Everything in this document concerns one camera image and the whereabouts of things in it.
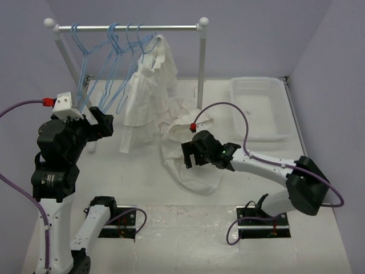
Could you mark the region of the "white skirt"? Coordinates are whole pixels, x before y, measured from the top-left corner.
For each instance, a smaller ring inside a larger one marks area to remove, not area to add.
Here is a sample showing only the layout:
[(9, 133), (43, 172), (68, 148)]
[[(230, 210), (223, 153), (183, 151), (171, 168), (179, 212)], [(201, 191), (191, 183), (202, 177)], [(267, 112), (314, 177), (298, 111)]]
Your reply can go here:
[(181, 145), (190, 142), (194, 134), (190, 131), (200, 110), (195, 101), (171, 98), (168, 111), (161, 124), (161, 154), (163, 163), (174, 180), (185, 188), (200, 194), (210, 195), (218, 187), (222, 174), (211, 165), (193, 166), (187, 169)]

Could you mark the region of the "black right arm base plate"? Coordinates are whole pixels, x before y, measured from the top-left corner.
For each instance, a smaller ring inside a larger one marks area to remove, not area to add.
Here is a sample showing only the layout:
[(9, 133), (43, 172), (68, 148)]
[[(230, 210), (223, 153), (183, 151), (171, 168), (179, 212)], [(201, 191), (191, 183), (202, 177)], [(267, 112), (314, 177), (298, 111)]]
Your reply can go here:
[[(243, 217), (269, 218), (264, 212), (256, 213), (256, 203), (248, 202), (245, 206), (237, 206), (237, 219)], [(240, 220), (238, 222), (238, 234), (241, 239), (275, 239), (291, 238), (289, 220), (286, 213), (283, 213), (275, 220)]]

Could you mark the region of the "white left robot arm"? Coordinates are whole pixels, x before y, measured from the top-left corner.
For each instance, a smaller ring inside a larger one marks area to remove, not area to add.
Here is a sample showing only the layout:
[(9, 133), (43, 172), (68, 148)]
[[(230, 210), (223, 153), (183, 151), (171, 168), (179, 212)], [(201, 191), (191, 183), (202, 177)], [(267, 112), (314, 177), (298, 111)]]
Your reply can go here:
[(40, 205), (40, 251), (35, 273), (89, 273), (90, 251), (106, 224), (118, 219), (116, 200), (97, 196), (75, 239), (71, 239), (71, 210), (79, 175), (77, 161), (88, 142), (113, 134), (113, 116), (90, 107), (96, 124), (85, 115), (64, 120), (52, 115), (38, 130), (33, 198)]

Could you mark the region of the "blue wire hanger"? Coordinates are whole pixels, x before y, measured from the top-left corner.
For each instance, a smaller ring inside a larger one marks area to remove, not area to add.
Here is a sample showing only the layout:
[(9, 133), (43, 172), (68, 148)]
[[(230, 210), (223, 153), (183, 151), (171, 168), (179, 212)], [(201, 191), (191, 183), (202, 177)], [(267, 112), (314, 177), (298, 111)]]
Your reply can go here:
[(85, 48), (85, 46), (82, 44), (82, 42), (80, 41), (78, 35), (77, 35), (77, 30), (78, 30), (78, 23), (74, 23), (71, 25), (71, 36), (73, 41), (75, 42), (75, 44), (77, 45), (78, 49), (81, 51), (82, 55), (83, 55), (83, 60), (82, 60), (82, 65), (81, 65), (81, 69), (80, 69), (80, 77), (78, 80), (78, 88), (77, 88), (77, 92), (76, 92), (76, 99), (77, 99), (77, 108), (80, 112), (82, 112), (82, 109), (84, 108), (84, 103), (87, 101), (86, 99), (86, 95), (83, 95), (83, 90), (84, 90), (84, 79), (86, 76), (86, 68), (87, 68), (87, 63), (88, 63), (88, 57), (97, 52), (98, 50), (100, 50), (103, 46), (109, 44), (109, 42), (107, 41), (103, 41), (100, 44), (94, 46), (92, 49), (87, 50)]

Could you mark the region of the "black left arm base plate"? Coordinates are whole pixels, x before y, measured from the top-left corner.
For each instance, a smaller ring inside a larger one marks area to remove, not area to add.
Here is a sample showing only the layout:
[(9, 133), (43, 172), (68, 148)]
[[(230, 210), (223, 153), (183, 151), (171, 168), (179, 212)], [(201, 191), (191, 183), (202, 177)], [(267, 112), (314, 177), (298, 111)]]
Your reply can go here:
[(124, 214), (122, 217), (107, 224), (100, 231), (99, 238), (133, 239), (136, 236), (136, 210)]

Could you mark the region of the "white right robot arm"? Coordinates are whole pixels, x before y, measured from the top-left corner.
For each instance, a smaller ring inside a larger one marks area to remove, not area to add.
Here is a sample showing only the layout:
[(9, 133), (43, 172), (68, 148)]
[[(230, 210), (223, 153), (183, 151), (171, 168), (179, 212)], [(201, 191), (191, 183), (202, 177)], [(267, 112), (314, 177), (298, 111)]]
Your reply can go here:
[(260, 224), (295, 210), (315, 216), (329, 190), (323, 172), (306, 156), (290, 160), (254, 154), (239, 144), (221, 144), (207, 130), (197, 133), (181, 148), (187, 168), (212, 164), (221, 170), (250, 173), (281, 185), (283, 191), (264, 194), (256, 203), (254, 217)]

